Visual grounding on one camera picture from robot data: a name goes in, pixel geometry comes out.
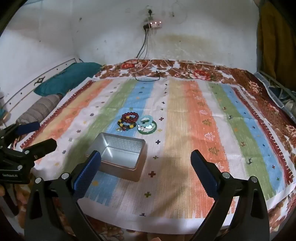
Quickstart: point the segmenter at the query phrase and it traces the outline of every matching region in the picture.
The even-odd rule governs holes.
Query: rainbow striped cloth
[[[24,139],[22,148],[48,138],[57,141],[56,151],[33,170],[48,180],[83,162],[100,132],[143,138],[148,154],[140,181],[98,171],[79,200],[82,210],[126,229],[194,233],[213,205],[190,164],[195,149],[222,172],[241,179],[256,176],[269,209],[295,188],[289,154],[251,99],[239,86],[204,80],[86,79],[67,94],[38,132]],[[153,116],[157,131],[151,135],[136,128],[117,131],[118,119],[130,111]],[[236,204],[234,199],[224,225],[230,224]]]

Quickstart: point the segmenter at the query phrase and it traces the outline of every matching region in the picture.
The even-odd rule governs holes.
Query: green jade bangle
[[[152,123],[154,124],[154,128],[151,130],[151,131],[139,131],[138,130],[138,125],[137,125],[137,130],[138,130],[138,132],[140,133],[140,134],[142,134],[142,135],[149,135],[149,134],[152,134],[153,132],[155,132],[156,131],[156,129],[157,129],[157,124],[156,124],[156,122],[155,121],[152,121]]]

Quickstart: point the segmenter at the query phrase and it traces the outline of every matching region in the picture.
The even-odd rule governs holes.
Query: yellow curtain
[[[283,16],[270,3],[261,8],[258,47],[261,70],[285,87],[296,91],[296,37]]]

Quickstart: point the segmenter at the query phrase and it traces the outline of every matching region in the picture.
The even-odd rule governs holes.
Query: red bead bracelet
[[[121,117],[121,121],[126,123],[137,122],[138,119],[139,119],[139,115],[136,112],[127,112],[127,113],[124,113]]]

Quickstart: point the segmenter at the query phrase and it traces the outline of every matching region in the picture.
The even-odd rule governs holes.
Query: light blue bracelet
[[[149,121],[148,122],[145,122],[143,123],[143,119],[144,118],[148,118]],[[141,127],[147,127],[147,126],[150,126],[152,124],[152,121],[153,121],[153,117],[150,116],[150,115],[143,115],[141,118],[139,118],[138,120],[138,125],[141,126]]]

